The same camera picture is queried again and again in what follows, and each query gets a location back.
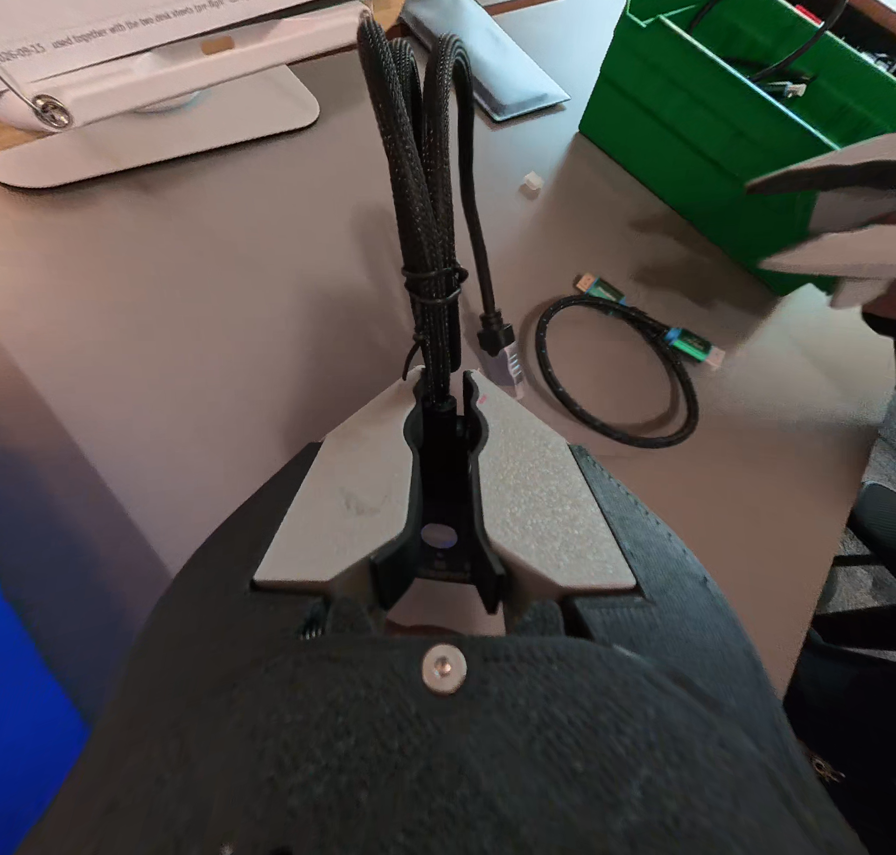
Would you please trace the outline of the green plastic bin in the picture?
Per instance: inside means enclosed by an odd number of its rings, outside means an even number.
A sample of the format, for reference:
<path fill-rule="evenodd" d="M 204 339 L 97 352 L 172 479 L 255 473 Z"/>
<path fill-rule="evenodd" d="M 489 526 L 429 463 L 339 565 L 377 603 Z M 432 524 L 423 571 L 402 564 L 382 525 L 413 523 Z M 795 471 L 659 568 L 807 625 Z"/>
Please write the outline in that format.
<path fill-rule="evenodd" d="M 626 0 L 580 132 L 779 296 L 834 278 L 762 260 L 808 237 L 813 195 L 748 194 L 762 175 L 895 131 L 894 77 L 828 32 L 788 70 L 749 77 L 821 23 L 784 0 Z"/>

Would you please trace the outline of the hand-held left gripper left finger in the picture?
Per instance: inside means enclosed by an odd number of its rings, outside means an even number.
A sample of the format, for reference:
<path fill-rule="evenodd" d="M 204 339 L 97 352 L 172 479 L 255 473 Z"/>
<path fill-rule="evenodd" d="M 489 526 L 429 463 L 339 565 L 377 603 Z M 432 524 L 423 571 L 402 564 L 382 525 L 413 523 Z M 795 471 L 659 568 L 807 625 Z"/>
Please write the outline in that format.
<path fill-rule="evenodd" d="M 422 524 L 416 387 L 389 386 L 322 441 L 253 583 L 391 607 L 417 571 Z"/>

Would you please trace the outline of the blue plastic bin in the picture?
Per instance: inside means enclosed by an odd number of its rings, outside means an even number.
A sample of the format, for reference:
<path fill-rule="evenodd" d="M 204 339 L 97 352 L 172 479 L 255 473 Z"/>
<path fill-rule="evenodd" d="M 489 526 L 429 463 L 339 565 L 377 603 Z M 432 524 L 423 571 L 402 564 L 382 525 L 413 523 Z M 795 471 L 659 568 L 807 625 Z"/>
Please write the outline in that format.
<path fill-rule="evenodd" d="M 81 755 L 88 727 L 1 600 L 1 852 L 14 853 Z"/>

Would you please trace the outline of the silver foil pouch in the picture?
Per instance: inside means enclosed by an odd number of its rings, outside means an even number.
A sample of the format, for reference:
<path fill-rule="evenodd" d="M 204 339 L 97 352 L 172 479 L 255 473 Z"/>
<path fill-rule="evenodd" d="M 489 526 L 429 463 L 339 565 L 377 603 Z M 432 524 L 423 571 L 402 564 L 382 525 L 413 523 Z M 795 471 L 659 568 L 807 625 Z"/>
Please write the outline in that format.
<path fill-rule="evenodd" d="M 444 35 L 460 38 L 476 102 L 493 122 L 513 121 L 570 99 L 476 0 L 406 0 L 400 18 L 428 50 Z"/>

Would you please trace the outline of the black mesh office chair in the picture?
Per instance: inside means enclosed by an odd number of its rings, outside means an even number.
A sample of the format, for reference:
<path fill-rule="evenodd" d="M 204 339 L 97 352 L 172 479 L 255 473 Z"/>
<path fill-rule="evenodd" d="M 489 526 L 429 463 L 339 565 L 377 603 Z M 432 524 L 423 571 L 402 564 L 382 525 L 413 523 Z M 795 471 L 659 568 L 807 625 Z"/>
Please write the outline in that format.
<path fill-rule="evenodd" d="M 847 529 L 865 547 L 863 555 L 839 555 L 835 567 L 884 567 L 895 576 L 895 491 L 864 482 L 847 520 Z"/>

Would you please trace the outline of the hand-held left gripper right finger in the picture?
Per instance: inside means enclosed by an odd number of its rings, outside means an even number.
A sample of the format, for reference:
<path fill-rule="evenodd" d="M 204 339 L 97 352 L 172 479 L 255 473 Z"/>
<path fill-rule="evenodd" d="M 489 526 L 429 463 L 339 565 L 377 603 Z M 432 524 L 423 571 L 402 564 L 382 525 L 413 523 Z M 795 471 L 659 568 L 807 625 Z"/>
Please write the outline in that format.
<path fill-rule="evenodd" d="M 633 592 L 633 570 L 566 439 L 480 371 L 465 373 L 465 401 L 478 426 L 476 508 L 507 576 L 504 612 Z"/>

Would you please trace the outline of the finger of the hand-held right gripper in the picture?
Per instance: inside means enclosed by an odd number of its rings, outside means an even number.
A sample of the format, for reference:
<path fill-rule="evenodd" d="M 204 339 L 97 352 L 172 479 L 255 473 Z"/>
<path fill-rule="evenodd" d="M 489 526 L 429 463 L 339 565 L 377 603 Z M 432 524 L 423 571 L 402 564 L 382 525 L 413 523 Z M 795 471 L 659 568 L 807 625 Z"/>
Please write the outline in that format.
<path fill-rule="evenodd" d="M 895 226 L 875 223 L 822 234 L 762 260 L 760 268 L 779 274 L 834 278 L 835 310 L 859 308 L 884 294 L 895 280 Z"/>
<path fill-rule="evenodd" d="M 895 224 L 895 134 L 880 135 L 749 181 L 759 196 L 813 195 L 808 234 Z"/>

